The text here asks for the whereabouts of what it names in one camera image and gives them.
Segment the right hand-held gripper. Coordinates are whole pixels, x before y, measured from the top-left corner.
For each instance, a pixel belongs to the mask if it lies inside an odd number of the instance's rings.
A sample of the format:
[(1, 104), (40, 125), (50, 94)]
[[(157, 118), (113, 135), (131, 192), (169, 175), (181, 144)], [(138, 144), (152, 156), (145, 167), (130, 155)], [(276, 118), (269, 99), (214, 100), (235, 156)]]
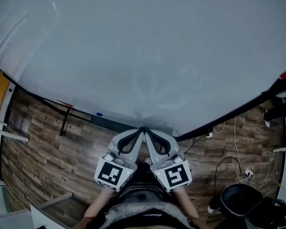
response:
[(174, 137), (164, 132), (145, 129), (144, 136), (152, 161), (150, 169), (167, 192), (192, 182), (189, 163)]

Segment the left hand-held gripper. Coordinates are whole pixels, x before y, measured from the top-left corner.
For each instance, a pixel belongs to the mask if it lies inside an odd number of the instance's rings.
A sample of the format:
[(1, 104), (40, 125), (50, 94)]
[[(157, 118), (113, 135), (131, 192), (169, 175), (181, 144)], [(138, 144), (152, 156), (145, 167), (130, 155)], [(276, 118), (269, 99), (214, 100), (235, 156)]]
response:
[(111, 152), (107, 152), (99, 158), (97, 164), (94, 179), (98, 184), (116, 192), (126, 185), (137, 170), (135, 162), (144, 134), (145, 129), (139, 128), (122, 132), (113, 137), (108, 146)]

